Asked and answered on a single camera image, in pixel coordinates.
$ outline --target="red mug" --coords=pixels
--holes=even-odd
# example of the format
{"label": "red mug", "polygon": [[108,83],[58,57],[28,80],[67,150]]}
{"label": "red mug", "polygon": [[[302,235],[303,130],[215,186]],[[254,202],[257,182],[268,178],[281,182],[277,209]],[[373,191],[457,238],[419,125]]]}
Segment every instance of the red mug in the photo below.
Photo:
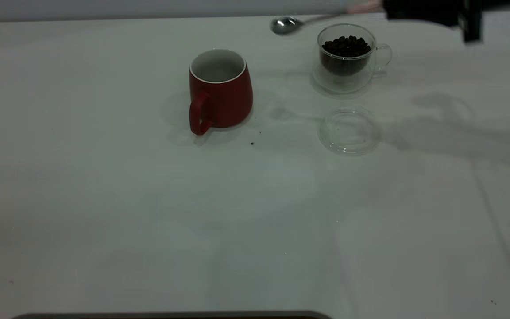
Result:
{"label": "red mug", "polygon": [[190,64],[190,129],[202,135],[210,127],[241,123],[253,107],[247,63],[239,54],[214,49]]}

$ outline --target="coffee beans in glass cup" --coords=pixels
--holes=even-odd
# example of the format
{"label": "coffee beans in glass cup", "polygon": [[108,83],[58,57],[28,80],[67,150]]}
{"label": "coffee beans in glass cup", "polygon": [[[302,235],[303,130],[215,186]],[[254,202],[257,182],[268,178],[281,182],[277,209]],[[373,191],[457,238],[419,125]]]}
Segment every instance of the coffee beans in glass cup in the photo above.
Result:
{"label": "coffee beans in glass cup", "polygon": [[334,24],[318,35],[317,83],[334,93],[353,93],[370,82],[392,57],[390,47],[355,24]]}
{"label": "coffee beans in glass cup", "polygon": [[369,57],[345,60],[336,57],[360,57],[371,51],[370,45],[363,38],[341,36],[322,44],[326,52],[321,52],[320,62],[335,75],[353,75],[367,65]]}

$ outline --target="spoon handle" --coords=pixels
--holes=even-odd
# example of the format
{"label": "spoon handle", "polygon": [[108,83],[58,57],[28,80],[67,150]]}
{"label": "spoon handle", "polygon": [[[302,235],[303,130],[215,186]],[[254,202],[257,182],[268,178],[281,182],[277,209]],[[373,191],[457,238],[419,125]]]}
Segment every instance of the spoon handle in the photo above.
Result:
{"label": "spoon handle", "polygon": [[339,13],[326,14],[324,16],[316,16],[314,18],[304,21],[304,23],[307,24],[307,23],[314,23],[314,22],[318,22],[318,21],[322,21],[322,20],[333,19],[333,18],[337,18],[338,16],[342,16],[344,14],[346,14],[345,10],[343,12],[339,12]]}
{"label": "spoon handle", "polygon": [[383,3],[381,0],[369,0],[360,4],[354,4],[348,7],[346,13],[348,14],[361,14],[371,12],[382,12]]}

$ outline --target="table surface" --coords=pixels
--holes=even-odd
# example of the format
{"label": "table surface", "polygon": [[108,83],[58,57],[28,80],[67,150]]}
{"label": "table surface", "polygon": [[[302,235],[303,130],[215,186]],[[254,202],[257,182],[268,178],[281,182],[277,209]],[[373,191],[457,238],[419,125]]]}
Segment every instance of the table surface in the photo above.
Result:
{"label": "table surface", "polygon": [[[0,319],[510,318],[510,13],[487,14],[469,47],[378,15],[287,38],[268,22],[0,23]],[[337,22],[394,51],[355,100],[310,83],[315,38]],[[194,137],[188,64],[211,48],[245,57],[255,104]],[[355,104],[383,142],[339,156],[317,127]]]}

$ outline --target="metal spoon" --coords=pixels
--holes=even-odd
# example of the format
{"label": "metal spoon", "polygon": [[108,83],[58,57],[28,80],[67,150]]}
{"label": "metal spoon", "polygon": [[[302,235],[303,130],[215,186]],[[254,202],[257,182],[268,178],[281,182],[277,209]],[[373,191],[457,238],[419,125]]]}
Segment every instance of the metal spoon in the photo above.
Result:
{"label": "metal spoon", "polygon": [[306,20],[306,22],[298,20],[293,16],[282,16],[280,18],[271,20],[271,31],[278,35],[289,35],[300,30],[300,28],[302,28],[306,24],[310,24],[312,22],[316,22],[319,20],[335,18],[336,16],[340,16],[341,14],[342,12],[340,12],[339,14],[333,14],[329,16],[319,16],[317,18]]}
{"label": "metal spoon", "polygon": [[320,20],[327,20],[336,18],[342,14],[362,14],[370,12],[381,12],[383,10],[383,2],[381,0],[367,0],[366,2],[355,4],[350,6],[347,10],[341,10],[327,16],[317,16],[310,20],[300,21],[292,16],[283,16],[278,19],[271,20],[271,30],[278,35],[289,35],[292,34],[306,24],[317,22]]}

